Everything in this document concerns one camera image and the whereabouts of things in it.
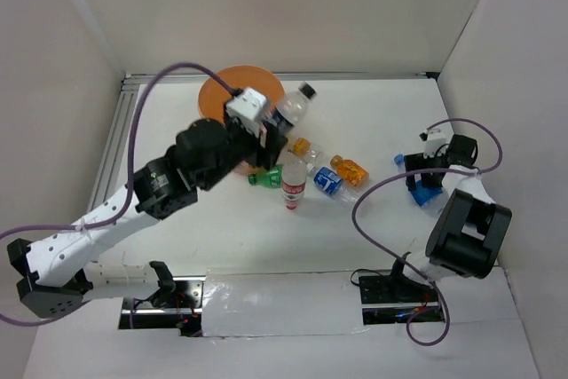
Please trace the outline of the green plastic soda bottle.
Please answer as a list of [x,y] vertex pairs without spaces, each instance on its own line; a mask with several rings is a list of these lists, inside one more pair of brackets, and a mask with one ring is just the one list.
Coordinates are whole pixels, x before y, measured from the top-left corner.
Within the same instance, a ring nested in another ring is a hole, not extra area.
[[280,188],[282,166],[276,165],[269,170],[260,170],[248,175],[248,183],[251,186],[262,186],[265,188]]

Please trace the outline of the clear bottle red label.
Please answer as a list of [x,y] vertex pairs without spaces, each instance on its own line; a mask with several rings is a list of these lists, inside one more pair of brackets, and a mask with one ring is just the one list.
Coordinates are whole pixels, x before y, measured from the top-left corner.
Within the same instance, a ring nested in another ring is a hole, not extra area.
[[281,171],[280,188],[285,207],[296,209],[304,197],[307,166],[301,159],[286,163]]

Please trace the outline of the clear bottle black cap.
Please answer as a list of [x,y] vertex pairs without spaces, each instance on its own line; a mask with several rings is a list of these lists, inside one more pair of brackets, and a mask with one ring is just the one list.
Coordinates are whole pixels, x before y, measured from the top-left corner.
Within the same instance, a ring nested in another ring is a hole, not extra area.
[[275,105],[270,121],[283,135],[289,134],[302,121],[317,92],[303,82],[297,90],[287,92]]

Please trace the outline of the clear bottle blue cap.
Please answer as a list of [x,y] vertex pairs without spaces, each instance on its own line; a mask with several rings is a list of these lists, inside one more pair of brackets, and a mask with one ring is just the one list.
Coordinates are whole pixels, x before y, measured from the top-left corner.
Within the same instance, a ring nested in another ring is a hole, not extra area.
[[[427,169],[428,167],[440,166],[441,163],[433,158],[424,158],[423,154],[397,154],[394,163],[399,173]],[[414,173],[405,177],[406,188],[414,201],[421,208],[435,201],[443,193],[443,173]]]

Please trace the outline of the orange juice bottle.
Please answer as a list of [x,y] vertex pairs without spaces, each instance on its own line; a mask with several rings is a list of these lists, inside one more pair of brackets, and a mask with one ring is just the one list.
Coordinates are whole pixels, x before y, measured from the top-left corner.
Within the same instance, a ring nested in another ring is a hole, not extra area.
[[368,172],[351,159],[334,155],[329,163],[335,173],[354,188],[362,187],[368,180]]

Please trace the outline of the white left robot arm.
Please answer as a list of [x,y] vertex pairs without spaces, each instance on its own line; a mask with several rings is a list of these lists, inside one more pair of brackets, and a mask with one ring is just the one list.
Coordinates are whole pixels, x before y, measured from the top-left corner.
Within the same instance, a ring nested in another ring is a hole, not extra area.
[[22,277],[20,301],[42,322],[58,320],[94,299],[129,297],[154,307],[168,305],[177,284],[163,261],[105,266],[99,257],[196,203],[199,191],[210,190],[241,162],[270,169],[287,142],[270,123],[257,136],[237,118],[192,123],[164,156],[134,173],[131,189],[122,187],[73,229],[8,245],[10,263]]

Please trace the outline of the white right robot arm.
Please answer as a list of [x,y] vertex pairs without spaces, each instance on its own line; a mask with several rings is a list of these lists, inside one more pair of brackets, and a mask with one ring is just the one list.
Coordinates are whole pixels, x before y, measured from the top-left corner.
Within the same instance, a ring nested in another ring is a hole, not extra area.
[[424,149],[399,154],[394,162],[412,171],[406,188],[416,204],[437,222],[423,254],[406,253],[387,280],[391,297],[406,301],[429,281],[457,275],[485,278],[492,270],[512,218],[485,190],[477,171],[477,141],[441,130],[421,134]]

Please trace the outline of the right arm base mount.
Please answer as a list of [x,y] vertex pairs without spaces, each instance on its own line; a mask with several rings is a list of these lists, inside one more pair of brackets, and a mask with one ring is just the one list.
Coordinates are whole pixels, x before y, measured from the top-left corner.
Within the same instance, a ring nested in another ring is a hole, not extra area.
[[365,325],[402,324],[414,314],[413,322],[445,320],[434,289],[407,278],[404,266],[396,260],[389,271],[359,268],[351,274],[351,284],[359,289]]

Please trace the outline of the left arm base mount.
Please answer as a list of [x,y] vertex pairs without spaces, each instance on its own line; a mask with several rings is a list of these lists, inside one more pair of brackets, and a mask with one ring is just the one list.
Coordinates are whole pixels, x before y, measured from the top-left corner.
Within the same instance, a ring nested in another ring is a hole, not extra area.
[[176,329],[180,336],[203,337],[201,316],[205,279],[205,275],[174,276],[175,288],[164,302],[124,298],[118,329]]

